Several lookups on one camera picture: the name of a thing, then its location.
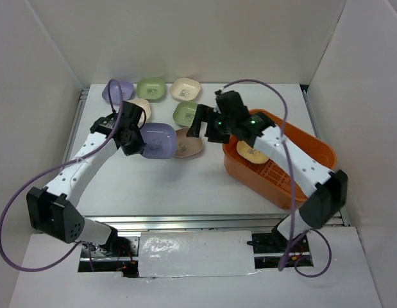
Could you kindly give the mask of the yellow plate front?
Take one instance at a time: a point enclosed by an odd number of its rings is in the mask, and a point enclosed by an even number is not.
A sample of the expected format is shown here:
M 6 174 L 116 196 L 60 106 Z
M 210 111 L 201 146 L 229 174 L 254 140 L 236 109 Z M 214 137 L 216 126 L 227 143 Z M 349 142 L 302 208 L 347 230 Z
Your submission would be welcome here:
M 269 157 L 262 152 L 250 147 L 246 142 L 239 141 L 236 145 L 237 153 L 252 164 L 265 164 L 269 161 Z

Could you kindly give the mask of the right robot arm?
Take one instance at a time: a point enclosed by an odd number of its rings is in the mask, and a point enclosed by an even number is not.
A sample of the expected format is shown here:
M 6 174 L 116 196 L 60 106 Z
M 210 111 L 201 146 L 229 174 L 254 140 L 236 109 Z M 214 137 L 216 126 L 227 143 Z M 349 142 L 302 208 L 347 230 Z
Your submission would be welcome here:
M 306 196 L 304 204 L 291 205 L 291 213 L 274 228 L 272 243 L 287 251 L 295 238 L 311 229 L 320 229 L 346 203 L 348 176 L 320 164 L 288 138 L 282 124 L 277 124 L 263 111 L 253 112 L 244 105 L 234 90 L 216 93 L 216 106 L 199 104 L 188 137 L 199 137 L 206 123 L 209 142 L 227 144 L 231 137 L 266 155 L 285 171 L 292 185 L 298 185 Z

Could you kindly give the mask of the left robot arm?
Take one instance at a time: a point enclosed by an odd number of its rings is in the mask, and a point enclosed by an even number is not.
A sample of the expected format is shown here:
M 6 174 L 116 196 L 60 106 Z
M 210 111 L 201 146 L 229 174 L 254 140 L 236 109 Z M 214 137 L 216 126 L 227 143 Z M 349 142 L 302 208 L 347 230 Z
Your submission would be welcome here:
M 117 151 L 141 154 L 145 142 L 139 121 L 144 109 L 123 102 L 119 111 L 100 117 L 76 156 L 43 188 L 32 187 L 26 196 L 31 226 L 65 243 L 88 242 L 106 256 L 129 242 L 116 228 L 85 218 L 77 210 L 80 198 L 102 165 Z

